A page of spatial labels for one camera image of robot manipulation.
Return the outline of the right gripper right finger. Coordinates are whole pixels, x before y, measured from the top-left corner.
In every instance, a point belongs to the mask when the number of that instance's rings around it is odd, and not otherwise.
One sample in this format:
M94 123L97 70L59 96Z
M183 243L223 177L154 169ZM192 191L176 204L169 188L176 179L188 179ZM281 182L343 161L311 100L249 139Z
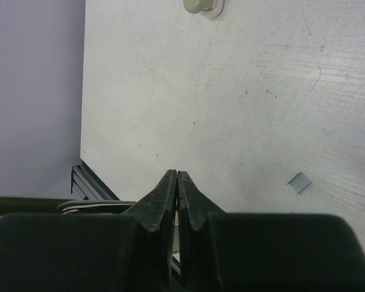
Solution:
M328 214L227 213L178 172L186 291L365 291L365 254Z

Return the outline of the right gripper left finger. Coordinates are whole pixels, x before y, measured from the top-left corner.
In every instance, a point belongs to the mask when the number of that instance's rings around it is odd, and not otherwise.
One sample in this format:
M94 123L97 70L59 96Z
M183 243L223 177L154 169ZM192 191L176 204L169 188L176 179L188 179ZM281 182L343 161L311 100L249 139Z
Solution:
M168 291L176 183L134 203L0 197L0 291Z

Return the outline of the small staple strip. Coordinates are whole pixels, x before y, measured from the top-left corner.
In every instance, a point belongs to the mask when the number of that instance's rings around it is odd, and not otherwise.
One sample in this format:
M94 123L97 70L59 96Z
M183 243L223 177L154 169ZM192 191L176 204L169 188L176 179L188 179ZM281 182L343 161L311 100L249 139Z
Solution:
M303 172L299 172L287 183L287 185L294 190L296 195L301 194L311 184L311 179Z

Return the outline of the beige stapler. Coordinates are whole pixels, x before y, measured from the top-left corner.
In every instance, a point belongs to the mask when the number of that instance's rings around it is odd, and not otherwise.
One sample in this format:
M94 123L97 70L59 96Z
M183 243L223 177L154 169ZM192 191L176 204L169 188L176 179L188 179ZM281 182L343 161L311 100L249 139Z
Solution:
M191 14L202 14L212 19L223 11L224 0L183 0L183 6Z

